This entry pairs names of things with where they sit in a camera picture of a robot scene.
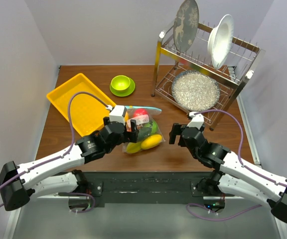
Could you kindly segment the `dark green fake avocado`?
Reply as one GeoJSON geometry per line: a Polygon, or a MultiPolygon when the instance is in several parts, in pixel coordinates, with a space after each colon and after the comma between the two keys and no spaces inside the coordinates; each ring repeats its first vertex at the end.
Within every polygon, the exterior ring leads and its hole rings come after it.
{"type": "Polygon", "coordinates": [[[150,127],[142,127],[138,132],[137,142],[143,141],[151,135],[150,127]]]}

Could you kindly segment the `white deep plate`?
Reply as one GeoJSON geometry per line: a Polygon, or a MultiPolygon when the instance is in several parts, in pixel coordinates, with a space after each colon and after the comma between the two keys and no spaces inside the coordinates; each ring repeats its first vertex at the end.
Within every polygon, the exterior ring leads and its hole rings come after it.
{"type": "Polygon", "coordinates": [[[208,38],[207,51],[211,56],[214,69],[225,63],[229,54],[234,34],[234,20],[230,14],[222,17],[219,24],[212,29],[208,38]]]}

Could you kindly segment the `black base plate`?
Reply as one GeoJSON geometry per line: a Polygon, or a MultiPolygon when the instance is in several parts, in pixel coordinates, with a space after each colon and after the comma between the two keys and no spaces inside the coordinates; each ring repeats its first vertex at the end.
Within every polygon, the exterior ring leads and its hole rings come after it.
{"type": "Polygon", "coordinates": [[[222,197],[214,186],[206,188],[210,172],[81,172],[75,193],[89,193],[95,205],[202,203],[207,196],[222,197]]]}

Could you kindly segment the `yellow fake mango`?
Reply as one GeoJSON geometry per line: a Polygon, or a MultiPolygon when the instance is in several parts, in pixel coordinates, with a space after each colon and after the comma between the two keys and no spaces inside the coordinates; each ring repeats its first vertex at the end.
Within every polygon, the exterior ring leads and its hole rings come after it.
{"type": "Polygon", "coordinates": [[[160,134],[154,134],[147,137],[142,143],[141,148],[143,150],[151,149],[158,146],[162,142],[162,136],[160,134]]]}

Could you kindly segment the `green saucer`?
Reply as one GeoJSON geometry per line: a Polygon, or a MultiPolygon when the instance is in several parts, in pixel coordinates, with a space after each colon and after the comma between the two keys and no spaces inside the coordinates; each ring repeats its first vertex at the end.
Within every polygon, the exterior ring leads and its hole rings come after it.
{"type": "Polygon", "coordinates": [[[126,92],[124,92],[124,93],[118,93],[118,92],[113,91],[113,90],[111,89],[111,87],[110,87],[110,91],[111,91],[115,96],[118,96],[118,97],[126,97],[126,96],[131,95],[131,94],[134,92],[134,90],[135,90],[136,84],[135,84],[135,82],[134,82],[131,78],[129,78],[129,79],[130,79],[130,81],[131,81],[131,84],[130,84],[130,87],[127,89],[126,92]]]}

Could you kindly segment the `light green fake fruit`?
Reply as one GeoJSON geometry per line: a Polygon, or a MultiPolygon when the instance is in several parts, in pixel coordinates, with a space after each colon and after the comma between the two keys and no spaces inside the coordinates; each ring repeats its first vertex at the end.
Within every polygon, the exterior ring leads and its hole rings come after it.
{"type": "Polygon", "coordinates": [[[152,119],[148,124],[149,124],[149,127],[151,129],[151,133],[155,134],[158,130],[158,125],[157,125],[156,121],[152,119]]]}

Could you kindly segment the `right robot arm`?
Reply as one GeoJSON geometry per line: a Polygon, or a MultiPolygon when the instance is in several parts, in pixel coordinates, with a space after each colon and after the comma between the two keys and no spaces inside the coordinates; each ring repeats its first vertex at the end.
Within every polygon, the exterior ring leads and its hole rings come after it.
{"type": "Polygon", "coordinates": [[[174,123],[169,144],[174,144],[178,136],[179,146],[186,147],[194,159],[213,169],[204,183],[205,190],[213,196],[221,192],[256,202],[287,224],[287,178],[241,159],[220,144],[208,142],[203,130],[174,123]]]}

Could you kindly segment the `red fake apple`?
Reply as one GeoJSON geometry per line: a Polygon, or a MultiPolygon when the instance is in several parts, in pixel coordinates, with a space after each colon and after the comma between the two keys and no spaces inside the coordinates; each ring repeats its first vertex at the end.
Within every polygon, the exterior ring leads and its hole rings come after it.
{"type": "Polygon", "coordinates": [[[144,108],[138,108],[134,111],[132,117],[135,118],[135,117],[145,116],[145,115],[148,115],[148,111],[144,108]]]}

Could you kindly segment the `metal dish rack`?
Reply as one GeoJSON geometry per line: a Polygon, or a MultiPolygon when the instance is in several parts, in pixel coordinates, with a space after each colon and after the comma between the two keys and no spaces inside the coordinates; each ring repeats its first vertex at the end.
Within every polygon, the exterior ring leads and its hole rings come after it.
{"type": "Polygon", "coordinates": [[[260,65],[265,50],[244,39],[233,37],[232,46],[224,65],[215,69],[207,54],[208,37],[212,27],[200,23],[195,36],[195,46],[179,52],[174,44],[174,23],[171,22],[159,34],[154,61],[151,96],[159,95],[184,112],[188,109],[177,103],[173,97],[171,84],[175,77],[187,70],[196,70],[216,80],[220,96],[214,105],[216,112],[205,115],[205,123],[214,130],[221,121],[221,110],[227,111],[240,95],[255,70],[260,65]]]}

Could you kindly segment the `clear zip top bag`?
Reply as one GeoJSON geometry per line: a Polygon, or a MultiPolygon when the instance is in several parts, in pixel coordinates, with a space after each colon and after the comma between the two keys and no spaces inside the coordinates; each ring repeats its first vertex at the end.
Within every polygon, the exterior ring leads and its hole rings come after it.
{"type": "Polygon", "coordinates": [[[127,131],[131,131],[131,120],[136,121],[138,135],[137,141],[123,144],[123,152],[135,154],[140,151],[149,150],[164,142],[164,137],[153,117],[161,114],[162,110],[156,107],[126,106],[125,116],[127,131]]]}

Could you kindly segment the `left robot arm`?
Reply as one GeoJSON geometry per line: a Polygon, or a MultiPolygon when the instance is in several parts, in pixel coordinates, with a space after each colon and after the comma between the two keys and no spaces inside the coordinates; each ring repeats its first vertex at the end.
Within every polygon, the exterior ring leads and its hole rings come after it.
{"type": "Polygon", "coordinates": [[[122,143],[136,142],[137,123],[104,118],[104,127],[84,136],[69,147],[36,162],[17,165],[10,161],[0,172],[0,195],[6,211],[26,205],[31,199],[52,193],[85,195],[88,183],[81,172],[60,172],[97,159],[122,143]]]}

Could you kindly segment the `yellow plastic tray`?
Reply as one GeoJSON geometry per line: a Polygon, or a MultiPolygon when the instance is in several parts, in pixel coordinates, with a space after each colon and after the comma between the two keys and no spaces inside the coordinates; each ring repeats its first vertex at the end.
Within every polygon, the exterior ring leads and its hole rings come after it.
{"type": "MultiPolygon", "coordinates": [[[[46,97],[67,120],[68,103],[72,96],[78,92],[91,93],[108,105],[113,107],[116,105],[82,73],[61,84],[49,92],[46,97]]],[[[77,95],[73,99],[70,113],[73,127],[80,136],[86,136],[95,130],[100,130],[104,126],[103,118],[109,115],[109,111],[103,104],[86,94],[77,95]]]]}

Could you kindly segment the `green bowl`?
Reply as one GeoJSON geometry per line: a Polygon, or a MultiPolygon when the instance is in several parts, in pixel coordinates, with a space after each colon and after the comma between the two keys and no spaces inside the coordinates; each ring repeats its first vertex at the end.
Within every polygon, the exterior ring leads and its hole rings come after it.
{"type": "Polygon", "coordinates": [[[131,81],[129,77],[125,75],[115,76],[110,83],[110,87],[113,91],[118,93],[124,93],[130,87],[131,81]]]}

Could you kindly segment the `speckled flat plate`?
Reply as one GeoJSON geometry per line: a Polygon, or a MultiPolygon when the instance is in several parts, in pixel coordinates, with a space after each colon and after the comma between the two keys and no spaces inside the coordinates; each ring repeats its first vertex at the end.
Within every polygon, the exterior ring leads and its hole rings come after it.
{"type": "Polygon", "coordinates": [[[193,70],[179,73],[172,82],[171,92],[180,106],[195,112],[211,109],[220,98],[218,83],[193,70]]]}

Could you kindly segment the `grey reindeer plate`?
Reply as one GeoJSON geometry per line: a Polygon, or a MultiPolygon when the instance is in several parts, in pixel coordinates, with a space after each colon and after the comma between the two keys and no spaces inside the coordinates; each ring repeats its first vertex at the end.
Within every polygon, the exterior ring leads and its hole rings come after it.
{"type": "Polygon", "coordinates": [[[196,37],[199,24],[199,8],[195,0],[185,0],[174,20],[173,40],[176,49],[186,52],[196,37]]]}

